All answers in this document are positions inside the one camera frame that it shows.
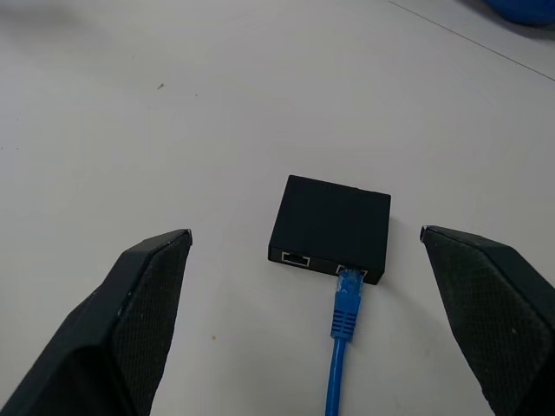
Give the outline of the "black network switch box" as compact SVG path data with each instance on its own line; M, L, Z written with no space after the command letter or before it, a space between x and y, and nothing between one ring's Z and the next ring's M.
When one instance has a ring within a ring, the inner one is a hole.
M385 272L390 207L385 193L291 175L268 259L331 276L355 269L376 285Z

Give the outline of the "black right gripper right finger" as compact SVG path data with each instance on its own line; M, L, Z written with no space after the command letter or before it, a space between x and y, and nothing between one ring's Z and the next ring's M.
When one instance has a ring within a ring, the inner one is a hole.
M555 287L514 248L421 229L449 326L495 416L555 416Z

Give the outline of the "blue round object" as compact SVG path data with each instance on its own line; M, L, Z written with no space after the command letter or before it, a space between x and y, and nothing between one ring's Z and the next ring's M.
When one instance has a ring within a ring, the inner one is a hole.
M555 24L555 0L487 0L506 20L524 25Z

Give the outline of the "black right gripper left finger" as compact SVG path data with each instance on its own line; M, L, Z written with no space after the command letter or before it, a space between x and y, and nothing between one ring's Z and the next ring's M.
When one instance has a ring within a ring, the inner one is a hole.
M183 229L123 251L67 315L0 416L150 416L192 245Z

